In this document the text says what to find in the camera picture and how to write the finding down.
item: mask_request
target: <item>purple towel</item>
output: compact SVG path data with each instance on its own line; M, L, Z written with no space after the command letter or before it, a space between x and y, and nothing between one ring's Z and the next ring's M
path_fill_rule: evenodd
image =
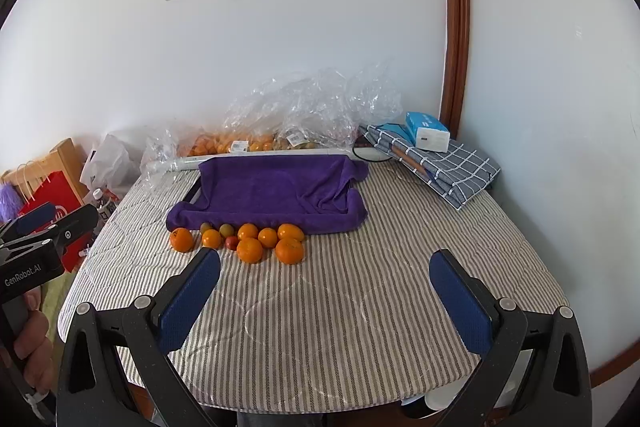
M305 233L356 229L367 211L351 181L369 166L345 155L255 155L212 158L200 164L202 191L195 203L181 201L169 212L169 230L199 229L202 223L277 229L298 225Z

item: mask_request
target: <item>purple fluffy duster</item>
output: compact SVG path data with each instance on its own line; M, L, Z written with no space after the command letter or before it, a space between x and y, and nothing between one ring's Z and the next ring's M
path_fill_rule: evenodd
M15 191L13 185L0 184L0 221L11 221L18 217L24 201Z

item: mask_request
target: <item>silver screw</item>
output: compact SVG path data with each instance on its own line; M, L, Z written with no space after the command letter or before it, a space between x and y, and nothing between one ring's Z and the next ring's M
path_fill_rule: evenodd
M560 314L562 315L562 317L570 319L574 316L574 311L568 306L560 306Z
M139 310L145 309L149 304L151 304L151 297L148 295L141 295L133 301L133 305Z
M505 311L512 312L516 309L516 302L508 297L503 297L500 299L500 308Z
M78 307L76 308L76 313L78 315L84 315L90 309L91 309L91 306L89 306L89 303L88 302L83 302L83 303L78 304Z

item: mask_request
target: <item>white label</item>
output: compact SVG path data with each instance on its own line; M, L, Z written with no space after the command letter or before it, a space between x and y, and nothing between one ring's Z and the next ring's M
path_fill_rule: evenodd
M292 147L297 147L298 145L301 145L303 143L309 143L309 140L307 140L305 138L305 135L303 135L300 131L295 131L295 133L287 136L287 140L289 140L289 143Z
M229 152L246 152L249 149L249 142L246 140L236 140L231 144L231 149Z

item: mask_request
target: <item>red shopping bag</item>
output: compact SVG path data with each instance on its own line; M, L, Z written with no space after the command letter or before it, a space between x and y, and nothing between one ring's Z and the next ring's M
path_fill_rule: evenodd
M20 215L23 216L27 212L31 212L35 208L38 208L43 203L53 203L56 206L56 219L59 220L66 214L73 212L76 208L80 208L81 201L78 201L73 190L66 181L65 175L62 171L52 172L42 182L40 187L36 188L36 191L31 195L31 198L27 200L25 205L20 210ZM41 230L44 230L51 223L47 223ZM74 241L66 247L66 252L62 256L62 264L65 270L71 272L78 264L80 259L78 253L86 248L86 245L91 239L91 232L83 235L77 241Z

